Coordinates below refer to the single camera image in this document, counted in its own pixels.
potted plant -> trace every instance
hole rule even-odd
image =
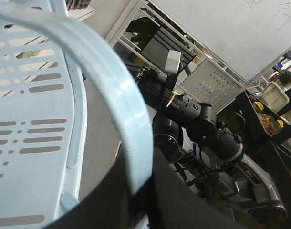
[[[290,71],[285,71],[285,73],[281,74],[278,77],[278,81],[283,86],[287,85],[288,83],[291,83],[291,72]]]

light blue plastic basket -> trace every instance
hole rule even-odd
[[[40,228],[78,203],[87,123],[80,68],[114,119],[131,193],[151,175],[152,129],[137,86],[104,40],[66,14],[63,0],[0,0],[3,228]]]

white wall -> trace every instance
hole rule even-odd
[[[102,37],[106,37],[129,2],[130,0],[92,0],[90,5],[95,13],[84,22]]]

shelf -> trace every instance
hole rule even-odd
[[[248,92],[242,92],[240,95],[236,97],[236,102],[240,110],[242,111],[246,122],[249,124],[249,131],[253,140],[259,140],[259,139],[265,140],[272,137],[272,135],[270,135],[266,131],[263,123],[260,120],[263,114],[269,115],[271,117],[270,121],[273,123],[276,129],[276,132],[277,132],[276,134],[278,134],[278,132],[281,131],[282,128],[278,126],[276,120],[281,119],[281,118],[277,114],[275,114],[272,110],[267,108],[265,105],[263,105],[264,109],[262,112],[256,111],[252,102],[249,100],[248,95],[251,95],[251,94]]]
[[[68,11],[68,16],[76,19],[77,21],[83,21],[86,18],[94,15],[94,9],[91,6],[88,6],[84,9],[76,9]]]
[[[288,70],[289,68],[291,68],[291,60],[290,60],[290,59],[285,58],[281,63],[283,63],[283,62],[284,62],[284,64],[283,64],[283,66],[280,68],[280,69],[281,69],[281,72],[286,71],[286,70]],[[274,71],[273,74],[270,75],[269,79],[270,79],[272,76],[274,76],[275,74],[279,74],[279,73],[281,73],[281,72]]]

whiteboard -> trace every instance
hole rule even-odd
[[[291,0],[152,0],[246,81],[291,47]]]

